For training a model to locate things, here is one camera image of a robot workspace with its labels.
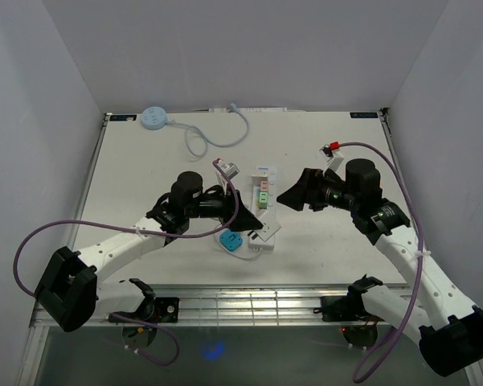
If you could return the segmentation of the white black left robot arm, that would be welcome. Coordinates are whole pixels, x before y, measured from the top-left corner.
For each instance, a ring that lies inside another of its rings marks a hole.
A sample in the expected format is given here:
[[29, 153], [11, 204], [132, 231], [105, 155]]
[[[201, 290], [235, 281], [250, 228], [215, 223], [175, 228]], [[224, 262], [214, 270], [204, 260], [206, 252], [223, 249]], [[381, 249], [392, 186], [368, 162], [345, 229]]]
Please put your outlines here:
[[138, 278], [108, 282], [108, 278], [144, 255], [182, 239], [192, 219], [214, 219], [233, 232], [260, 230], [263, 224], [230, 187], [203, 188], [194, 171], [182, 172], [164, 194], [128, 232], [87, 248], [56, 250], [35, 290], [40, 305], [65, 332], [83, 326], [93, 315], [110, 322], [124, 318], [154, 322], [156, 294]]

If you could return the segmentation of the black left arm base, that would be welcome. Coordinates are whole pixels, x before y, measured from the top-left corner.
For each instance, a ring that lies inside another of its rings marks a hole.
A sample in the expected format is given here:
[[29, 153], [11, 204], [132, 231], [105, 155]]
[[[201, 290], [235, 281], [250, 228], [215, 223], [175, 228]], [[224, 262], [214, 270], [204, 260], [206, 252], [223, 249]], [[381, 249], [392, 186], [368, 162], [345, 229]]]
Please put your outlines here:
[[124, 322], [124, 318], [140, 322], [177, 322], [179, 298], [159, 298], [152, 287], [137, 278], [122, 281], [128, 283], [133, 295], [122, 295], [121, 305], [114, 306], [109, 322]]

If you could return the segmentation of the white multicolour power strip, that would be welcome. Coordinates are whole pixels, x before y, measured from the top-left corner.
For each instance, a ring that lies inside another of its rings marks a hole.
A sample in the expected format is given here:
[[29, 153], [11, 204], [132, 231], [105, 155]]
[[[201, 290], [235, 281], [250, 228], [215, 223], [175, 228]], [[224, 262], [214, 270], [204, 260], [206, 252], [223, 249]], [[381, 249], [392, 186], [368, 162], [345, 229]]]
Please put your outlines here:
[[[261, 219], [267, 219], [273, 217], [276, 219], [276, 181], [277, 181], [277, 171], [276, 168], [270, 166], [271, 171], [268, 178], [268, 207], [265, 209], [258, 208], [257, 198], [260, 192], [260, 186], [252, 184], [252, 204], [250, 206], [250, 211], [256, 216], [260, 221]], [[262, 251], [271, 252], [275, 248], [276, 244], [276, 234], [267, 242], [263, 242], [257, 235], [256, 231], [250, 231], [248, 233], [248, 247], [252, 249], [260, 249]]]

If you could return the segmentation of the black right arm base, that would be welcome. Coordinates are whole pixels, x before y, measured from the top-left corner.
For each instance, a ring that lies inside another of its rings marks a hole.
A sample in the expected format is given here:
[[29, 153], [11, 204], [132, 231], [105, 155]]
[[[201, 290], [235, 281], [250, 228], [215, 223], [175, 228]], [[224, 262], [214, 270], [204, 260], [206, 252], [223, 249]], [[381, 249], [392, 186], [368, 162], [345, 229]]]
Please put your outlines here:
[[320, 297], [320, 306], [315, 307], [313, 313], [320, 314], [323, 322], [342, 322], [342, 336], [349, 348], [366, 351], [386, 345], [394, 337], [395, 331], [391, 329], [389, 335], [378, 342], [377, 326], [383, 319], [370, 314], [362, 301], [363, 294], [374, 287], [382, 289], [383, 282], [376, 277], [364, 275], [348, 286], [345, 295], [336, 298]]

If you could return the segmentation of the white square charger plug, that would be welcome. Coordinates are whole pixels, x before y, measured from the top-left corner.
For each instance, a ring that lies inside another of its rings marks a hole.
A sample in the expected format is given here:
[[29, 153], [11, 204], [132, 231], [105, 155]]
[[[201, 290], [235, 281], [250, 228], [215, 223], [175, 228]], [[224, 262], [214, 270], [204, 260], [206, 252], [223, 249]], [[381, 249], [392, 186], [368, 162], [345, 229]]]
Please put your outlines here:
[[259, 186], [261, 182], [268, 181], [271, 168], [269, 166], [258, 165], [252, 173], [252, 184]]

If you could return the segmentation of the white cube socket adapter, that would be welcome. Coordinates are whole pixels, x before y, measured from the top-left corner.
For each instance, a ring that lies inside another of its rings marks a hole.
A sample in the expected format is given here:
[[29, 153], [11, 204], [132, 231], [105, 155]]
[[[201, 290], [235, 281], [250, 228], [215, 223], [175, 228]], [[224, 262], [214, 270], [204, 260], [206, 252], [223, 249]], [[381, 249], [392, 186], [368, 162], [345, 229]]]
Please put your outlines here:
[[263, 242], [269, 241], [281, 228], [280, 224], [273, 217], [261, 219], [260, 222], [263, 224], [263, 227], [256, 233]]

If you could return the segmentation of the green small plug adapter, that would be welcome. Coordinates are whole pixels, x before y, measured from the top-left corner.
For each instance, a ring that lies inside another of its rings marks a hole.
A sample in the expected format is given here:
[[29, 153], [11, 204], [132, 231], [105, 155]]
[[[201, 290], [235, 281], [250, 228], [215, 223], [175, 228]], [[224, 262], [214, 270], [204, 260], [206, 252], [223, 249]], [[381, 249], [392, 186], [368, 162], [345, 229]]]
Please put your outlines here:
[[268, 207], [268, 193], [266, 191], [260, 191], [257, 198], [258, 208], [265, 209]]

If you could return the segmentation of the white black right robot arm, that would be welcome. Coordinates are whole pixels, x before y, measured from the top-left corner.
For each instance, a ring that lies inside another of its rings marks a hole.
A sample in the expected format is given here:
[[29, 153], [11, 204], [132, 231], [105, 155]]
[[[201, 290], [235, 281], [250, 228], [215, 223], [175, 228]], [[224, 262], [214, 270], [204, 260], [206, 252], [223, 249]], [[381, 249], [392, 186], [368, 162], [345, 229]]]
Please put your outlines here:
[[350, 160], [343, 178], [331, 169], [305, 168], [276, 200], [295, 211], [334, 207], [350, 213], [354, 226], [409, 284], [411, 299], [393, 294], [375, 277], [364, 277], [348, 289], [349, 314], [389, 323], [397, 337], [406, 335], [420, 349], [436, 374], [449, 376], [483, 359], [483, 309], [420, 246], [407, 215], [383, 198], [380, 179], [375, 164], [364, 158]]

